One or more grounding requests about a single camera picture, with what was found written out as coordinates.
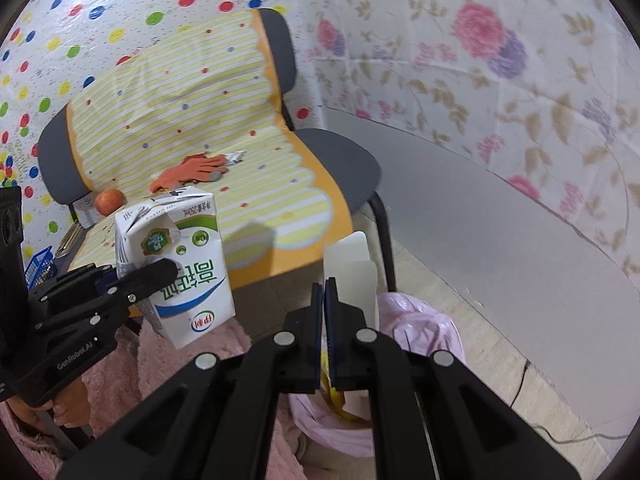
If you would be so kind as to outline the person's left hand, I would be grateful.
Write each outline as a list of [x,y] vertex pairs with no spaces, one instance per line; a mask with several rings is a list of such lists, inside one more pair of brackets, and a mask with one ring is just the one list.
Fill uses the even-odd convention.
[[47,401],[39,408],[31,408],[17,396],[6,400],[6,405],[18,420],[45,434],[48,434],[49,430],[40,419],[40,412],[52,410],[55,425],[65,428],[86,426],[90,420],[88,389],[81,378],[74,380],[53,400]]

